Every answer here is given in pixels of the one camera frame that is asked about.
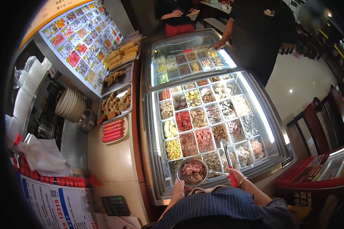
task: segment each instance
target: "wall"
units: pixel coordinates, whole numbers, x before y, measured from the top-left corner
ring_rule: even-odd
[[[143,34],[154,32],[159,21],[154,16],[154,0],[129,0]]]
[[[103,3],[123,36],[135,31],[121,0],[104,0]]]

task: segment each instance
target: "stainless steel bowl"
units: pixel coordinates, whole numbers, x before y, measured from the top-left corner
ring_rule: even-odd
[[[193,164],[202,164],[202,167],[204,169],[204,173],[203,173],[203,179],[199,182],[194,182],[194,181],[189,181],[186,179],[185,175],[183,174],[183,171],[182,171],[182,168],[184,166],[184,164],[186,163],[193,163]],[[203,162],[202,160],[200,159],[197,159],[197,158],[188,158],[188,159],[185,159],[183,160],[176,168],[176,177],[177,177],[177,180],[178,181],[182,181],[184,180],[185,181],[185,186],[186,187],[191,187],[191,188],[194,188],[194,187],[198,187],[199,185],[201,185],[202,183],[205,182],[205,180],[207,179],[208,177],[208,166],[205,164],[205,162]]]
[[[79,117],[78,129],[82,133],[88,133],[92,130],[96,122],[96,115],[89,109],[86,109]]]

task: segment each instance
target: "white plastic bag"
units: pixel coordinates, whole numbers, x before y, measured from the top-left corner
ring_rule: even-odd
[[[18,149],[26,156],[31,172],[37,170],[42,176],[71,176],[55,139],[37,139],[28,134],[24,142],[18,144]]]

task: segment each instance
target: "black t-shirt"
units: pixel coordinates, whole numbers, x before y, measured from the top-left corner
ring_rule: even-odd
[[[296,43],[292,11],[282,0],[235,0],[232,45],[237,61],[265,86],[283,42]]]
[[[165,14],[170,14],[175,10],[182,10],[184,14],[180,17],[168,18],[164,21],[171,26],[187,25],[191,24],[191,19],[186,15],[189,14],[188,10],[192,7],[192,0],[155,0],[154,14],[156,20],[160,20]]]

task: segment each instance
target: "red sausage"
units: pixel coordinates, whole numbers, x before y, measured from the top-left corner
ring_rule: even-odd
[[[106,138],[109,138],[111,136],[116,136],[116,135],[119,135],[119,134],[122,134],[122,133],[123,133],[123,131],[117,131],[117,132],[114,132],[114,133],[103,135],[102,139],[106,139]]]
[[[123,127],[124,124],[123,123],[120,123],[120,124],[117,124],[117,125],[114,125],[114,126],[110,126],[110,127],[107,127],[107,128],[104,128],[102,131],[105,132],[105,131],[111,131],[117,127]]]
[[[125,129],[125,127],[117,127],[117,128],[115,128],[113,130],[103,132],[103,135],[107,135],[107,134],[110,134],[110,133],[115,133],[117,131],[123,131],[124,129]]]
[[[103,126],[103,128],[106,128],[106,127],[109,127],[109,126],[114,126],[114,125],[119,124],[119,123],[124,123],[124,120],[123,119],[119,119],[117,121],[107,123],[107,124],[105,124]]]
[[[120,139],[120,138],[122,138],[122,137],[123,137],[123,135],[116,135],[116,136],[114,136],[114,137],[102,139],[102,142],[114,141],[114,140]]]

